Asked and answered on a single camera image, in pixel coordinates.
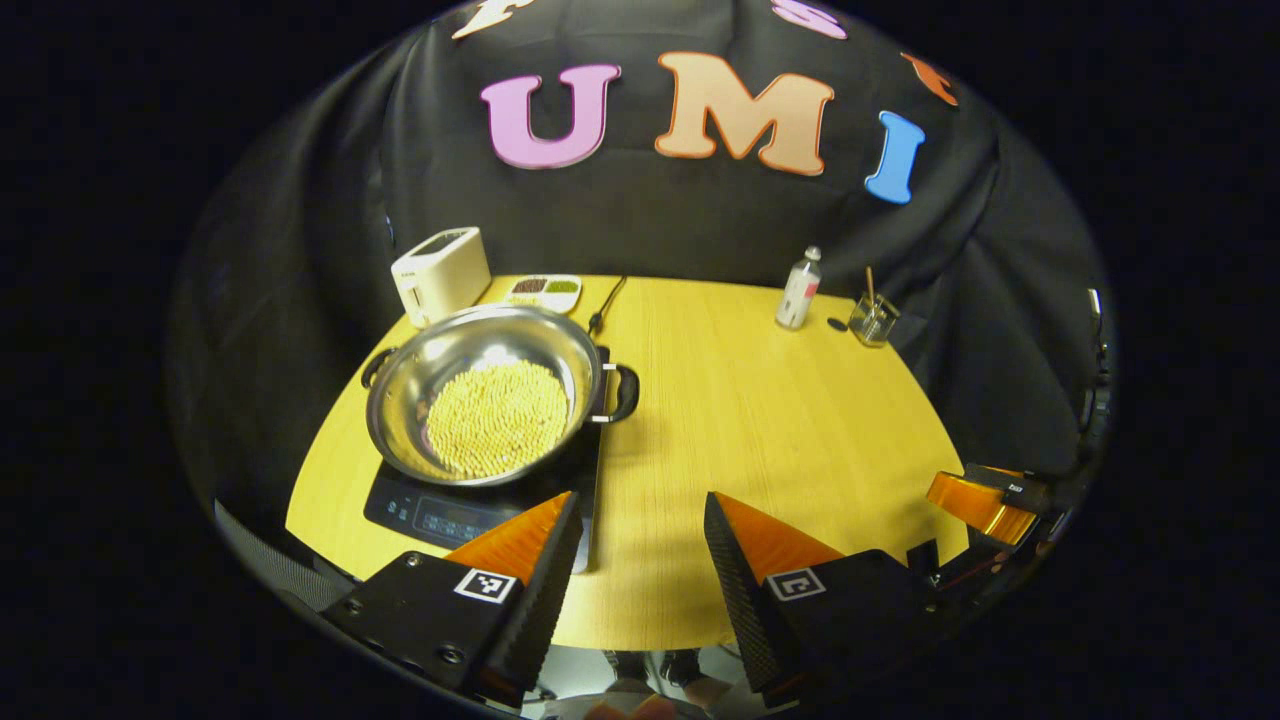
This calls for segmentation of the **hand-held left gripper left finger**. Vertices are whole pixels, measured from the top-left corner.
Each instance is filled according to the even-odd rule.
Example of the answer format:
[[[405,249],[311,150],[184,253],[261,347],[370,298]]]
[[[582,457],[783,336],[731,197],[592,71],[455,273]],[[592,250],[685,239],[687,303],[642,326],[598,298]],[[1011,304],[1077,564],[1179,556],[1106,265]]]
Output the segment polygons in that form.
[[[575,491],[438,557],[407,551],[323,611],[431,685],[518,708],[536,685],[582,537]]]

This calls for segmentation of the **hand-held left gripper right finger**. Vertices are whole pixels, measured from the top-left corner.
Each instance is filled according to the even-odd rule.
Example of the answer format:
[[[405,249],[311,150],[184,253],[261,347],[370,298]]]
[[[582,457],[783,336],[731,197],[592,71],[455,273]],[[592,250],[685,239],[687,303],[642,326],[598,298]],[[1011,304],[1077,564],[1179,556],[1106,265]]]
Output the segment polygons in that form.
[[[703,525],[748,683],[769,707],[863,691],[942,641],[940,601],[881,550],[844,553],[716,491]]]

